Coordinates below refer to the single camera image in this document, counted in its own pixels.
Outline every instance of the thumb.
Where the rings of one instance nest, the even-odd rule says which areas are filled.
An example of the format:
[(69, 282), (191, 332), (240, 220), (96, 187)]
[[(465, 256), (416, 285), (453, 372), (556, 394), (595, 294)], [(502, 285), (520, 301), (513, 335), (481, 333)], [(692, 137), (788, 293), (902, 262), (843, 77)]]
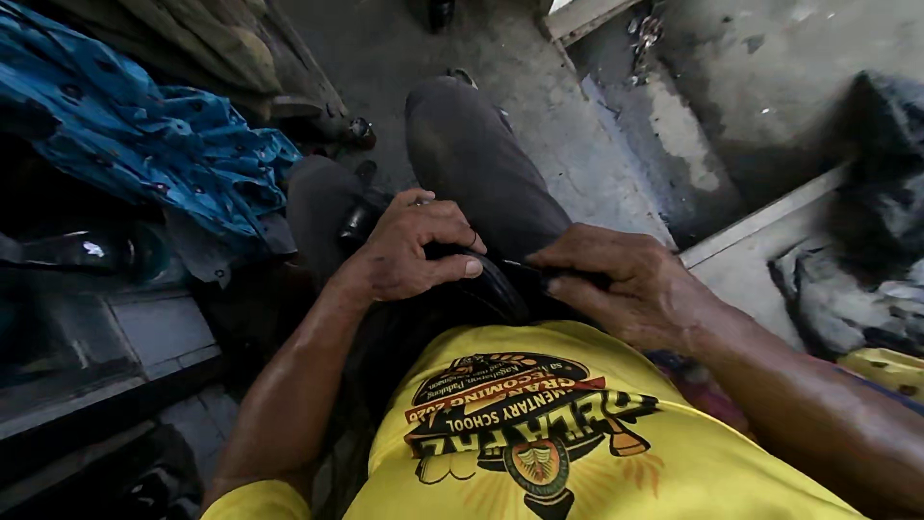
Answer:
[(612, 296), (608, 292), (601, 291), (583, 278), (570, 275), (549, 280), (546, 292), (555, 300), (567, 303), (597, 321), (606, 318), (612, 303)]
[(484, 269), (478, 258), (466, 254), (453, 254), (439, 260), (429, 260), (427, 266), (430, 268), (430, 280), (434, 286), (447, 281), (477, 278)]

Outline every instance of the person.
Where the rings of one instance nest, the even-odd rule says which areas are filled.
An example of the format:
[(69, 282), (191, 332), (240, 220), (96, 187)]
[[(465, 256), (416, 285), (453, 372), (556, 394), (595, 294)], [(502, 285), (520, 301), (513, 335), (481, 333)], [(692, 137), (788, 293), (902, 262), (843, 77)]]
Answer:
[[(399, 193), (349, 257), (336, 230), (357, 178), (320, 157), (293, 174), (288, 218), (322, 290), (244, 399), (203, 520), (310, 517), (309, 469), (343, 413), (334, 403), (347, 355), (379, 344), (372, 315), (482, 271), (464, 254), (426, 259), (430, 241), (565, 269), (547, 293), (599, 328), (441, 330), (395, 388), (376, 387), (392, 398), (347, 518), (924, 514), (924, 418), (795, 352), (652, 237), (572, 224), (471, 85), (426, 81), (406, 116), (425, 189)], [(691, 406), (639, 353), (651, 349), (705, 365), (760, 445)]]

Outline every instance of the yellow fabric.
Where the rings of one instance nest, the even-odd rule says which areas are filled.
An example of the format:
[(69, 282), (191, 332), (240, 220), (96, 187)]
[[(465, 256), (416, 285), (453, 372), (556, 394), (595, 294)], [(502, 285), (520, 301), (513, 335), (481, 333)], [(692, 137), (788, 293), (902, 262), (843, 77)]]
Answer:
[(201, 520), (310, 520), (308, 504), (281, 480), (261, 480), (226, 493)]
[(886, 389), (924, 404), (924, 361), (889, 349), (859, 349), (837, 360)]
[[(369, 473), (345, 518), (860, 517), (574, 322), (437, 338), (395, 394)], [(307, 517), (288, 485), (258, 482), (202, 520)]]

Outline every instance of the pile of clothes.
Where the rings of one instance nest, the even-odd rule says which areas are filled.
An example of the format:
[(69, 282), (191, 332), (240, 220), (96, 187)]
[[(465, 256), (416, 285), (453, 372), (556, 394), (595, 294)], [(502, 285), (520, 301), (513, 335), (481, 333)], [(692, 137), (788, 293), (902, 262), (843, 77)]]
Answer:
[(819, 357), (924, 357), (924, 85), (863, 72), (853, 98), (859, 156), (838, 240), (803, 241), (772, 268)]

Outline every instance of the forearm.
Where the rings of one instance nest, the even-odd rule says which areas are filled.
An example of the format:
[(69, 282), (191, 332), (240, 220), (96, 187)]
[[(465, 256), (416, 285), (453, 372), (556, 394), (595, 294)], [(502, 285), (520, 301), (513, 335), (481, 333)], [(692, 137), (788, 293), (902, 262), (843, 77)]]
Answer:
[(848, 477), (924, 512), (924, 418), (793, 351), (737, 309), (716, 314), (708, 329), (691, 332), (690, 353), (741, 406), (761, 441), (823, 484)]
[(307, 492), (305, 469), (321, 449), (344, 362), (369, 307), (339, 282), (334, 276), (327, 284), (250, 387), (205, 503), (266, 478)]

